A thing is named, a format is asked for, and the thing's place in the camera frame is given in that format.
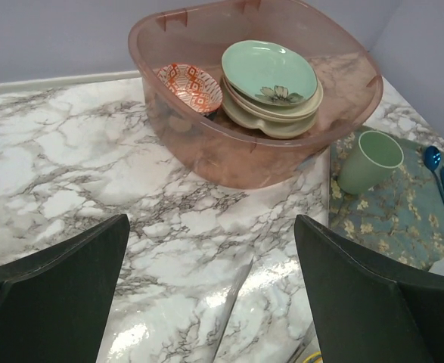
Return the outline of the orange patterned bowl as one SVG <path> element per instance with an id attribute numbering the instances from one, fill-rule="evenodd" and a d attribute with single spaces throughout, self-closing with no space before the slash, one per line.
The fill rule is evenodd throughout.
<path id="1" fill-rule="evenodd" d="M 195 112 L 208 116 L 222 105 L 219 83 L 208 72 L 190 64 L 168 64 L 160 68 L 157 78 Z"/>

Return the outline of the yellow blue patterned bowl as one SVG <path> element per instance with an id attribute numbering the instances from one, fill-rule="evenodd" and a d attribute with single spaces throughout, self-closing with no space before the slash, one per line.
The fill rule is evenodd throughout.
<path id="1" fill-rule="evenodd" d="M 323 362 L 322 355 L 320 351 L 317 352 L 305 352 L 298 355 L 292 356 L 288 363 L 321 363 Z"/>

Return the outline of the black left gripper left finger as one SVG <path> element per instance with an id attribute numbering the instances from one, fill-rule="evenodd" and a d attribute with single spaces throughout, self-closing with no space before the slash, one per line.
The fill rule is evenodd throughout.
<path id="1" fill-rule="evenodd" d="M 127 215 L 0 265 L 0 362 L 94 362 L 126 252 Z"/>

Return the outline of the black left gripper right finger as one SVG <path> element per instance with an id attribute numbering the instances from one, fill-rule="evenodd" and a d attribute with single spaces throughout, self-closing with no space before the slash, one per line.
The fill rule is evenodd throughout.
<path id="1" fill-rule="evenodd" d="M 444 362 L 444 276 L 309 216 L 297 216 L 294 236 L 323 361 Z"/>

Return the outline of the cream divided plate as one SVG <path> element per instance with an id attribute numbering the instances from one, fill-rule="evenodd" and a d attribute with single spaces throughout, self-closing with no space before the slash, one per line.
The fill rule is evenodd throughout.
<path id="1" fill-rule="evenodd" d="M 223 93 L 222 109 L 233 122 L 245 129 L 258 129 L 267 136 L 277 139 L 290 139 L 309 131 L 318 120 L 318 112 L 305 119 L 291 123 L 278 123 L 255 116 L 236 104 L 225 84 L 221 85 Z"/>

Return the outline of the green plate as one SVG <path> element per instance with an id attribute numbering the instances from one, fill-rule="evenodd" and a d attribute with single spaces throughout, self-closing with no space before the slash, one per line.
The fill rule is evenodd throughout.
<path id="1" fill-rule="evenodd" d="M 232 87 L 264 104 L 296 106 L 308 101 L 318 88 L 309 62 L 272 42 L 236 42 L 224 51 L 221 65 Z"/>

